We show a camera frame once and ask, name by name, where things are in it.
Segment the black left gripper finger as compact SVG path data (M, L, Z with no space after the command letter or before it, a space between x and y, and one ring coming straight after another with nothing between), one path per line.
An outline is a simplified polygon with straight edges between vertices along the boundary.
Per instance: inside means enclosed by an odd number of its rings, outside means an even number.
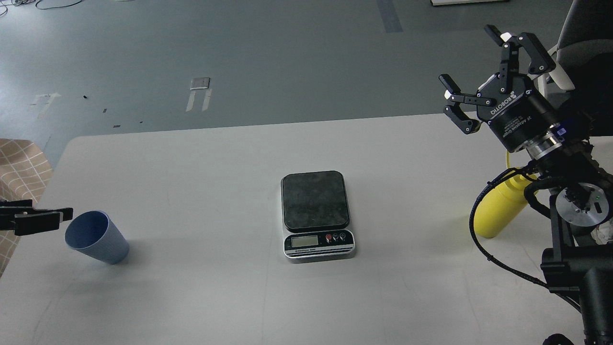
M45 233L60 228L60 224L72 220L74 209L26 209L20 208L15 211L13 233L16 236Z

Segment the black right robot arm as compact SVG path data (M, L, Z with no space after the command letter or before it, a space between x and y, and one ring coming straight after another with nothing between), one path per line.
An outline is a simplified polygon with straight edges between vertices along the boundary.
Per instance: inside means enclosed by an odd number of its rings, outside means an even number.
M488 261L576 308L587 345L610 345L612 243L598 244L591 232L612 219L612 175L591 155L592 118L561 116L538 90L537 78L554 74L557 65L536 35L484 29L501 48L499 70L475 94L440 75L444 113L467 135L487 125L508 153L524 150L530 161L488 182L469 214L469 234ZM503 264L478 240L497 236L525 205L550 221L552 246L540 266L545 280Z

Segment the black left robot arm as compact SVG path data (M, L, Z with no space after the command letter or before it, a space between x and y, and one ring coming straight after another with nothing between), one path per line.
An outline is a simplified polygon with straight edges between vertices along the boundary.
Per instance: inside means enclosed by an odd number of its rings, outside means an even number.
M72 220L73 216L71 207L37 209L32 199L0 203L0 229L12 231L18 237L58 230L60 223Z

